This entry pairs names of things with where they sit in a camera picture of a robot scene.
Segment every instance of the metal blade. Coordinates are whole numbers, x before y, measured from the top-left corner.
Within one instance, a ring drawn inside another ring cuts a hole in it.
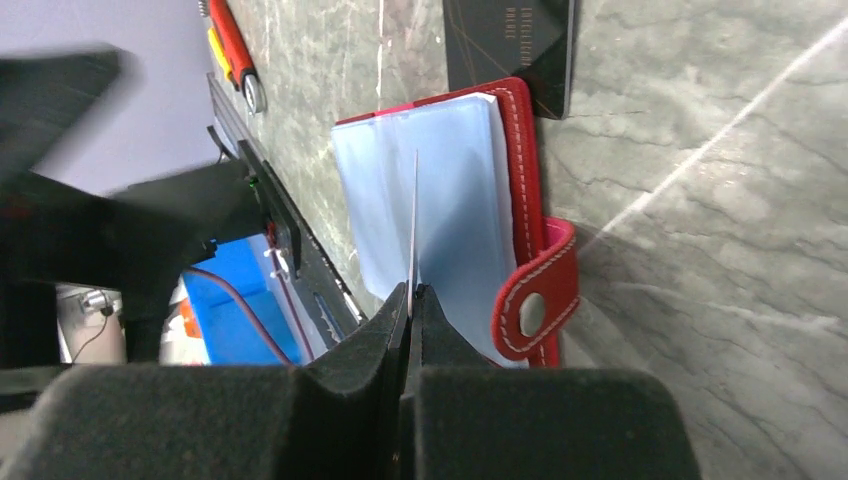
[[[409,235],[409,279],[406,282],[406,314],[412,318],[412,297],[415,295],[415,282],[418,279],[418,262],[415,250],[416,211],[418,210],[418,150],[415,151],[415,165],[412,179],[412,232]]]

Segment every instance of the black box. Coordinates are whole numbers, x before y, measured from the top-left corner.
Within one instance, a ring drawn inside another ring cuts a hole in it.
[[[537,116],[568,114],[577,0],[443,0],[448,84],[521,77]]]

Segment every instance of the marble surface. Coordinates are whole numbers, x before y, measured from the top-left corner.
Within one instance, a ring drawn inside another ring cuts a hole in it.
[[[270,104],[248,125],[372,313],[329,129],[446,89],[441,2],[229,3]],[[846,478],[848,6],[580,11],[571,115],[537,125],[580,231],[566,360],[665,382],[705,478]]]

